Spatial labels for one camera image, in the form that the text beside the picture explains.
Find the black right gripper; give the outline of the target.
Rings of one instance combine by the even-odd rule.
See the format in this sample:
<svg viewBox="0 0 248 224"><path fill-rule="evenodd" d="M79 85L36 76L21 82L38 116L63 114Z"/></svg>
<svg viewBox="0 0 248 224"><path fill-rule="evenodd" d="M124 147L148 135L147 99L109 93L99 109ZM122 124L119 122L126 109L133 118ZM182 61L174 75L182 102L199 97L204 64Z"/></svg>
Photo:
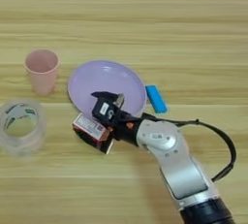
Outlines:
<svg viewBox="0 0 248 224"><path fill-rule="evenodd" d="M141 119L139 117L134 117L128 112L122 110L122 105L124 104L124 95L107 91L95 91L92 93L92 96L95 97L98 102L109 102L110 110L107 113L107 127L110 136L114 140L124 141L138 146L137 132L141 124ZM91 145L103 153L108 152L109 141L97 141L79 129L75 129L75 132L77 136L85 143Z"/></svg>

